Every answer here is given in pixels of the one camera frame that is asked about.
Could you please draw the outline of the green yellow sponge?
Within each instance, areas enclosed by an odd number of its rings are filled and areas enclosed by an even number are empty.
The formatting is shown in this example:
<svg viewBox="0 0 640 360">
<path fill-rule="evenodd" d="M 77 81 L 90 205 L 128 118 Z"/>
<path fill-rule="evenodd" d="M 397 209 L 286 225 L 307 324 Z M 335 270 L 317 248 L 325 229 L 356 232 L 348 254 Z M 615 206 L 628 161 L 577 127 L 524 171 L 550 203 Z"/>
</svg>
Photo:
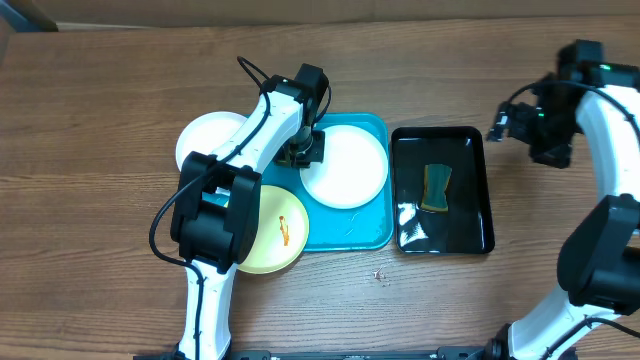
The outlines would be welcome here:
<svg viewBox="0 0 640 360">
<path fill-rule="evenodd" d="M 428 164 L 424 167 L 424 191 L 420 208 L 434 213 L 448 211 L 447 189 L 452 169 L 443 164 Z"/>
</svg>

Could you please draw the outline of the yellow plate with sauce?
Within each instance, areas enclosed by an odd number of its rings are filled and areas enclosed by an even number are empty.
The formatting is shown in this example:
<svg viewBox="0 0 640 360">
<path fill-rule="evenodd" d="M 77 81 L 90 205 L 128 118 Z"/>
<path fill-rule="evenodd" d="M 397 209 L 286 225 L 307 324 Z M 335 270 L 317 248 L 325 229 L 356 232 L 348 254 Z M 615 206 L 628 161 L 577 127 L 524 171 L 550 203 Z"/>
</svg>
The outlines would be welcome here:
<svg viewBox="0 0 640 360">
<path fill-rule="evenodd" d="M 302 202 L 281 187 L 262 185 L 257 235 L 238 270 L 263 275 L 286 268 L 302 253 L 309 232 L 309 216 Z"/>
</svg>

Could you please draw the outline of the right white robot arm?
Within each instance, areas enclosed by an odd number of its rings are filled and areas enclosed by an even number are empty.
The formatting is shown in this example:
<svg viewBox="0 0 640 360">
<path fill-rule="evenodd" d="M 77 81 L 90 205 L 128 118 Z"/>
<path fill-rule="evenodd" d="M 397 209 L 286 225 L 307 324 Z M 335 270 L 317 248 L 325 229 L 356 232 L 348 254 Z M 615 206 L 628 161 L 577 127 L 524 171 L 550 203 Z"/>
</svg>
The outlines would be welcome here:
<svg viewBox="0 0 640 360">
<path fill-rule="evenodd" d="M 539 164 L 565 168 L 576 133 L 588 142 L 599 200 L 563 244 L 557 284 L 525 317 L 504 325 L 475 359 L 573 359 L 574 344 L 639 309 L 639 69 L 596 62 L 568 63 L 526 85 L 534 106 L 502 102 L 487 138 L 512 137 Z"/>
</svg>

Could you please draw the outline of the white plate with sauce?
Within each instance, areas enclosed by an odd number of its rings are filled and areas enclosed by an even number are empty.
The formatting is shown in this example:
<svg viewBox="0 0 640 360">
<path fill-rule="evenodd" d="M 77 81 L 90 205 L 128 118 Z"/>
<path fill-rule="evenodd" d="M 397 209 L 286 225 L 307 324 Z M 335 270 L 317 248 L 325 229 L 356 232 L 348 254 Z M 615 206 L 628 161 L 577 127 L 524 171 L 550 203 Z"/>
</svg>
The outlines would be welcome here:
<svg viewBox="0 0 640 360">
<path fill-rule="evenodd" d="M 300 171 L 305 190 L 319 203 L 335 209 L 352 209 L 372 201 L 389 172 L 381 142 L 353 125 L 333 125 L 324 134 L 323 161 Z"/>
</svg>

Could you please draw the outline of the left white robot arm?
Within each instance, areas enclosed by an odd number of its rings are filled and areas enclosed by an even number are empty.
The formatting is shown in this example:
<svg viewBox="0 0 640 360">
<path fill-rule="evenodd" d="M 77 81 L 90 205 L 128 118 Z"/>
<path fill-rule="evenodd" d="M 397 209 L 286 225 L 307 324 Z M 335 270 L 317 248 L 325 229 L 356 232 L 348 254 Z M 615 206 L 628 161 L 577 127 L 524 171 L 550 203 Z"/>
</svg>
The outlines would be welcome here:
<svg viewBox="0 0 640 360">
<path fill-rule="evenodd" d="M 186 262 L 187 309 L 174 358 L 227 357 L 232 289 L 257 235 L 262 174 L 273 160 L 293 168 L 322 160 L 324 137 L 313 126 L 328 88 L 319 70 L 271 77 L 229 140 L 183 161 L 170 236 Z"/>
</svg>

